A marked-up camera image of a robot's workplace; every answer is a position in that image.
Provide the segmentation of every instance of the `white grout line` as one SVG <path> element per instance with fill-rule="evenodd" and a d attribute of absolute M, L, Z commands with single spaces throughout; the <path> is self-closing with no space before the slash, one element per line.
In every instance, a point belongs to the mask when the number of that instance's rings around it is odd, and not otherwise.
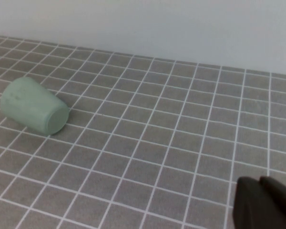
<path fill-rule="evenodd" d="M 145 79 L 147 73 L 149 72 L 149 70 L 150 70 L 150 68 L 151 68 L 151 66 L 152 66 L 152 64 L 153 64 L 153 62 L 154 62 L 154 59 L 152 60 L 150 66 L 149 66 L 148 71 L 146 72 L 144 78 L 142 79 L 140 85 L 138 86 L 136 92 L 134 93 L 134 95 L 133 95 L 131 101 L 128 103 L 127 108 L 129 107 L 129 104 L 131 104 L 131 102 L 132 102 L 133 98 L 135 97 L 136 93 L 139 91 L 139 88 L 140 88 L 140 86 L 142 85 L 142 83 L 143 83 L 143 81 L 144 81 L 144 79 Z M 137 148 L 138 148 L 138 146 L 139 146 L 139 143 L 141 142 L 141 140 L 142 140 L 142 138 L 143 138 L 143 135 L 144 135 L 144 133 L 145 133 L 145 131 L 146 131 L 146 129 L 147 129 L 147 126 L 148 126 L 148 124 L 149 124 L 149 122 L 150 122 L 150 120 L 151 120 L 151 118 L 152 118 L 152 116 L 153 116 L 153 114 L 154 114 L 154 112 L 155 112 L 155 110 L 156 110 L 156 107 L 157 107 L 157 105 L 158 105 L 158 103 L 159 103 L 159 101 L 160 101 L 161 95 L 162 95 L 163 92 L 164 92 L 165 86 L 166 86 L 167 82 L 169 81 L 169 78 L 170 78 L 170 76 L 171 76 L 171 73 L 173 72 L 175 63 L 176 63 L 176 61 L 175 61 L 175 62 L 173 63 L 173 65 L 172 65 L 171 72 L 170 72 L 168 78 L 166 79 L 165 85 L 164 85 L 164 87 L 162 88 L 161 93 L 160 93 L 160 95 L 159 95 L 159 97 L 158 97 L 158 99 L 157 99 L 157 102 L 156 102 L 156 104 L 154 105 L 154 108 L 153 108 L 153 110 L 152 110 L 152 112 L 151 112 L 151 114 L 150 114 L 150 116 L 149 116 L 149 119 L 148 119 L 147 123 L 145 124 L 145 127 L 144 127 L 144 129 L 143 129 L 143 131 L 142 131 L 142 133 L 141 133 L 141 135 L 140 135 L 140 139 L 139 139 L 139 141 L 137 142 L 137 144 L 136 144 L 136 146 L 135 146 L 135 148 L 134 148 L 134 150 L 133 150 L 133 153 L 132 153 L 132 155 L 131 155 L 131 157 L 130 157 L 130 159 L 129 159 L 127 165 L 126 165 L 126 168 L 125 168 L 125 170 L 124 170 L 124 172 L 123 172 L 123 174 L 122 174 L 122 177 L 121 177 L 121 179 L 120 179 L 120 181 L 119 181 L 119 183 L 118 183 L 118 185 L 117 185 L 117 187 L 116 187 L 116 189 L 115 189 L 115 191 L 114 191 L 114 194 L 113 194 L 113 196 L 112 196 L 112 198 L 111 198 L 111 201 L 110 201 L 110 203 L 109 203 L 109 205 L 108 205 L 108 207 L 107 207 L 107 209 L 106 209 L 106 211 L 105 211 L 105 214 L 103 215 L 103 218 L 102 218 L 102 220 L 101 220 L 101 222 L 100 222 L 100 224 L 99 224 L 99 228 L 102 227 L 102 224 L 103 224 L 104 221 L 105 221 L 105 218 L 106 218 L 106 216 L 107 216 L 107 214 L 108 214 L 108 211 L 109 211 L 109 209 L 110 209 L 110 206 L 112 205 L 113 200 L 114 200 L 114 198 L 115 198 L 115 196 L 116 196 L 116 194 L 117 194 L 117 192 L 118 192 L 118 190 L 119 190 L 119 188 L 120 188 L 120 186 L 121 186 L 121 183 L 122 183 L 122 181 L 123 181 L 123 178 L 125 177 L 125 174 L 126 174 L 128 168 L 129 168 L 130 163 L 132 162 L 133 156 L 134 156 L 134 154 L 135 154 L 135 152 L 136 152 L 136 150 L 137 150 Z"/>
<path fill-rule="evenodd" d="M 270 117 L 271 117 L 271 77 L 272 73 L 270 73 L 270 79 L 269 79 L 269 104 L 268 104 L 268 153 L 267 153 L 267 176 L 270 175 L 270 133 L 271 133 L 271 125 L 270 125 Z"/>
<path fill-rule="evenodd" d="M 236 127 L 235 142 L 234 142 L 234 148 L 233 148 L 232 165 L 231 165 L 231 171 L 230 171 L 230 182 L 229 182 L 229 189 L 228 189 L 228 196 L 227 196 L 227 206 L 230 204 L 230 197 L 231 197 L 231 191 L 232 191 L 232 179 L 233 179 L 233 172 L 234 172 L 234 162 L 235 162 L 235 155 L 236 155 L 238 127 L 239 127 L 240 111 L 241 111 L 241 106 L 242 106 L 242 98 L 243 98 L 243 92 L 244 92 L 245 78 L 246 78 L 246 70 L 245 70 L 245 74 L 244 74 L 242 95 L 241 95 L 241 100 L 240 100 L 240 105 L 239 105 L 239 111 L 238 111 L 238 118 L 237 118 L 237 127 Z M 229 208 L 226 207 L 226 209 L 225 209 L 224 229 L 226 229 L 226 227 L 227 227 L 228 213 L 229 213 Z"/>
<path fill-rule="evenodd" d="M 197 176 L 197 173 L 198 173 L 200 157 L 202 155 L 202 149 L 203 149 L 203 146 L 204 146 L 204 140 L 205 140 L 205 136 L 206 136 L 206 131 L 208 129 L 208 125 L 209 125 L 209 122 L 210 122 L 211 112 L 212 112 L 212 108 L 213 108 L 213 104 L 214 104 L 214 100 L 215 100 L 215 95 L 216 95 L 216 91 L 217 91 L 217 87 L 218 87 L 218 82 L 219 82 L 219 79 L 220 79 L 221 70 L 222 70 L 222 67 L 220 67 L 219 74 L 218 74 L 218 77 L 217 77 L 217 82 L 216 82 L 214 94 L 213 94 L 213 97 L 212 97 L 212 103 L 211 103 L 211 107 L 210 107 L 210 110 L 209 110 L 208 119 L 206 121 L 205 128 L 204 128 L 204 135 L 203 135 L 203 138 L 202 138 L 202 141 L 201 141 L 201 144 L 200 144 L 199 155 L 198 155 L 198 159 L 197 159 L 196 166 L 195 166 L 195 172 L 194 172 L 194 176 L 193 176 L 193 180 L 192 180 L 189 196 L 192 196 L 192 193 L 193 193 L 194 184 L 195 184 L 196 176 Z M 189 207 L 190 207 L 190 203 L 191 203 L 191 198 L 189 197 L 188 200 L 187 200 L 187 203 L 186 203 L 183 223 L 182 223 L 182 227 L 181 227 L 182 229 L 184 228 L 184 224 L 186 222 L 186 218 L 187 218 L 188 210 L 189 210 Z"/>

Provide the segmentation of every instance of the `green cup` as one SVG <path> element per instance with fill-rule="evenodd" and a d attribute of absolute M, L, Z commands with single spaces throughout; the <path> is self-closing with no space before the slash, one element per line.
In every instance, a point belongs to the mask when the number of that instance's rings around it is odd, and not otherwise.
<path fill-rule="evenodd" d="M 52 135 L 66 124 L 67 105 L 29 77 L 18 78 L 4 90 L 0 109 L 7 117 L 44 135 Z"/>

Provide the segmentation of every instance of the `floor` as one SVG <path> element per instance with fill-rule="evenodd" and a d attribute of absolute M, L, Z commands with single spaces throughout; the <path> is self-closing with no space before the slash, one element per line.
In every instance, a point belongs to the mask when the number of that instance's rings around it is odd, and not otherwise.
<path fill-rule="evenodd" d="M 238 177 L 286 184 L 286 75 L 0 36 L 0 95 L 22 76 L 70 118 L 0 113 L 0 229 L 232 229 Z"/>

